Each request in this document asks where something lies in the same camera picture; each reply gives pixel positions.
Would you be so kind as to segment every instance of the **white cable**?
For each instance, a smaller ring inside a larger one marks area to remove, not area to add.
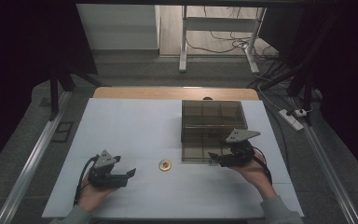
[[[260,93],[264,96],[264,98],[266,98],[266,100],[269,101],[270,104],[274,105],[275,107],[277,107],[277,108],[281,111],[281,109],[280,109],[277,105],[273,104],[273,103],[270,101],[270,99],[267,98],[267,96],[260,90],[260,85],[257,85],[257,88],[258,88],[258,90],[260,91]]]

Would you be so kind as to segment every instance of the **small round object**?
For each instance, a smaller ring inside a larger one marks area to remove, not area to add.
[[[172,163],[170,160],[164,159],[159,162],[158,167],[162,171],[169,171],[172,167]]]

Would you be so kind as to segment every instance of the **gray sleeve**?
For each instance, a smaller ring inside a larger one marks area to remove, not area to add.
[[[72,211],[63,220],[53,219],[49,224],[87,224],[90,222],[92,213],[86,212],[83,208],[75,205]]]
[[[281,196],[265,200],[261,203],[266,224],[302,224],[303,221],[298,212],[290,211],[283,203]]]

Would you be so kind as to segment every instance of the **person's right hand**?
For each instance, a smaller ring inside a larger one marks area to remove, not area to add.
[[[262,162],[265,161],[263,155],[261,155],[261,153],[256,149],[255,149],[255,156],[258,159],[260,159]],[[258,164],[256,161],[251,160],[250,162],[246,163],[241,167],[232,166],[228,168],[237,171],[249,183],[253,184],[258,189],[264,200],[271,197],[275,197],[277,195],[274,188],[269,183],[269,179],[264,173],[263,167],[260,164]]]

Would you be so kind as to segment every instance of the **electrical outlet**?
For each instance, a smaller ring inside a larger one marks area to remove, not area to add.
[[[295,110],[296,116],[300,117],[305,117],[307,116],[307,111],[303,110],[303,109],[299,109],[299,110]]]
[[[300,122],[298,122],[297,119],[295,119],[295,117],[293,117],[291,115],[287,116],[286,113],[287,113],[287,110],[285,110],[285,109],[283,109],[279,112],[279,114],[282,116],[282,118],[284,120],[286,120],[290,124],[290,126],[292,126],[292,128],[294,128],[296,131],[300,131],[304,128],[302,126],[302,124]]]

